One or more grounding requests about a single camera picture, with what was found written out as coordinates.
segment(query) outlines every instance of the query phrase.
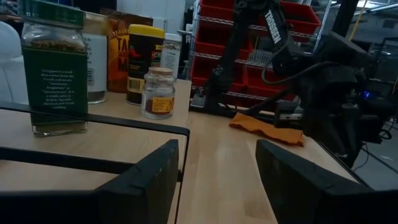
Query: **wooden tabletop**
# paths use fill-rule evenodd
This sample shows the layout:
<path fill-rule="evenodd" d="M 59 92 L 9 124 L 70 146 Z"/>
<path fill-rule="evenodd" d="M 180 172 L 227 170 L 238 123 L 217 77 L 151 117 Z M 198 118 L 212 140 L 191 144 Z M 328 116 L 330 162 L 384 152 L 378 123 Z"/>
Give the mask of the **wooden tabletop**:
<path fill-rule="evenodd" d="M 276 223 L 254 154 L 256 141 L 261 137 L 230 128 L 227 118 L 188 114 L 190 82 L 179 80 L 176 89 L 175 111 L 170 119 L 145 119 L 139 107 L 128 105 L 124 95 L 115 93 L 109 94 L 107 102 L 90 106 L 90 113 L 190 128 L 178 223 Z M 33 137 L 28 115 L 0 110 L 0 118 L 1 146 L 137 162 L 167 140 L 178 139 L 180 159 L 183 157 L 185 139 L 173 134 L 90 123 L 85 134 L 40 139 Z M 281 146 L 354 181 L 310 138 L 305 138 L 305 147 Z M 93 189 L 113 177 L 99 172 L 0 161 L 0 190 Z M 176 200 L 173 203 L 170 223 L 174 220 Z"/>

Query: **green label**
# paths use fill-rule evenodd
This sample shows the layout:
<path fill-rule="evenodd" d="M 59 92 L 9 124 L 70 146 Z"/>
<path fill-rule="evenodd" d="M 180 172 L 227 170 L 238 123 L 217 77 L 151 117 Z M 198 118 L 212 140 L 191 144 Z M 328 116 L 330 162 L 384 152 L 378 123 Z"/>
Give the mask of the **green label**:
<path fill-rule="evenodd" d="M 87 53 L 23 47 L 29 104 L 87 113 Z M 32 114 L 32 124 L 74 122 Z"/>

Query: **white wall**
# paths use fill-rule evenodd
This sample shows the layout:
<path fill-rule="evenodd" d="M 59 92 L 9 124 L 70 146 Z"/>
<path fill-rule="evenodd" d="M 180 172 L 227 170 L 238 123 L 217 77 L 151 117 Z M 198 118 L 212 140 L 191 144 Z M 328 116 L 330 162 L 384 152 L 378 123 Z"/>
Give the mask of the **white wall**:
<path fill-rule="evenodd" d="M 151 17 L 154 26 L 172 34 L 182 28 L 184 10 L 184 0 L 118 0 L 118 11 Z"/>

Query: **yellow lid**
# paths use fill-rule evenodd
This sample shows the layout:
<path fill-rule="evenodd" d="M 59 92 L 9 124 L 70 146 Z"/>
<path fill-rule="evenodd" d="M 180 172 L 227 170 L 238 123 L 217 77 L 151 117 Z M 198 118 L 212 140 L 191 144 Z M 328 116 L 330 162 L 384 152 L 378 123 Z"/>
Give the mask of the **yellow lid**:
<path fill-rule="evenodd" d="M 137 34 L 137 35 L 145 35 L 150 37 L 158 37 L 164 38 L 164 30 L 157 27 L 140 25 L 140 24 L 131 24 L 129 26 L 129 34 Z"/>

